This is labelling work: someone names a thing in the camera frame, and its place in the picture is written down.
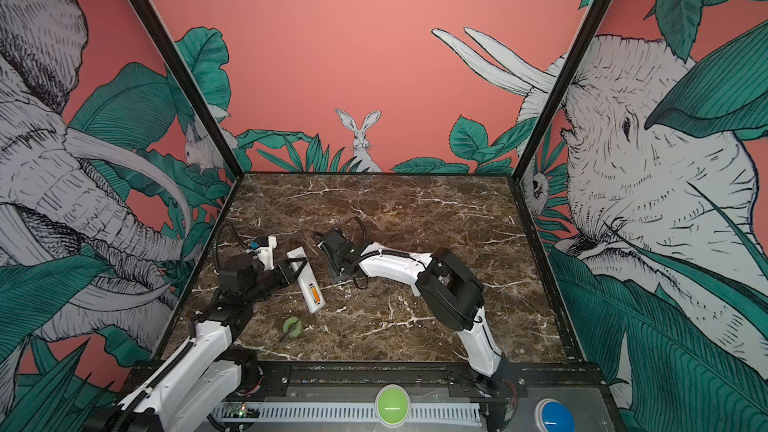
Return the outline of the orange battery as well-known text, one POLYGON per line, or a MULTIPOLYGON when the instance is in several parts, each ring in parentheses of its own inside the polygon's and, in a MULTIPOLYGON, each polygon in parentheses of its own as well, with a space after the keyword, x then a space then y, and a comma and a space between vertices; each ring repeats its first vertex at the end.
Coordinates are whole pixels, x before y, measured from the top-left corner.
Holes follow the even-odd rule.
POLYGON ((322 297, 320 296, 317 288, 314 285, 310 286, 310 292, 312 294, 314 302, 316 304, 320 304, 322 302, 322 297))

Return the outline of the white remote control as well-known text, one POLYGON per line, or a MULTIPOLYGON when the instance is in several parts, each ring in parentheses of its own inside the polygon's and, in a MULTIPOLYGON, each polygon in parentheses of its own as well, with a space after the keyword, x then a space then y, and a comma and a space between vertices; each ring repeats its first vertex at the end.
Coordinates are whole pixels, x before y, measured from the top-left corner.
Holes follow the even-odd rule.
MULTIPOLYGON (((308 259, 302 247, 298 247, 287 252, 287 258, 294 258, 294 257, 306 257, 308 259)), ((326 301, 324 299, 322 291, 320 290, 320 286, 318 284, 318 281, 316 280, 313 269, 309 263, 309 259, 308 259, 308 263, 305 266, 302 266, 302 272, 299 275, 296 283, 298 284, 302 292, 305 303, 310 313, 314 314, 319 310, 321 310, 326 305, 326 301), (322 302, 320 304, 316 304, 313 300, 312 294, 310 292, 311 285, 314 285, 317 288, 320 296, 322 297, 322 302)))

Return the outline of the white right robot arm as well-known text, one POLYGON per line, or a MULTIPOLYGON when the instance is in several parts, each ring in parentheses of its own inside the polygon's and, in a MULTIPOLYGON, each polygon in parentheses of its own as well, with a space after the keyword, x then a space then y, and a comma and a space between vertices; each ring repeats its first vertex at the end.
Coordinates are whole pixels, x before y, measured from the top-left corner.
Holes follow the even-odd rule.
POLYGON ((506 357, 486 317, 484 285, 458 256, 444 247, 427 254, 389 248, 368 238, 354 242, 340 228, 311 236, 334 278, 384 278, 409 286, 433 316, 459 336, 480 393, 499 393, 503 379, 498 371, 506 357))

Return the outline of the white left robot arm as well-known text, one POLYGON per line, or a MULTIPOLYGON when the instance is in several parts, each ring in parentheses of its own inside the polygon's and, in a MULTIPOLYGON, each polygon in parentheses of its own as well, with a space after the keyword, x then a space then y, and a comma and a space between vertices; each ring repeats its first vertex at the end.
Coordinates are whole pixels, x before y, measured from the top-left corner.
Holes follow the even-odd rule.
POLYGON ((275 237, 262 237, 221 264, 219 286, 190 322, 188 338, 120 401, 93 409, 81 430, 193 431, 228 396, 259 392, 264 368, 234 342, 257 302, 297 283, 309 269, 303 249, 276 260, 275 247, 275 237))

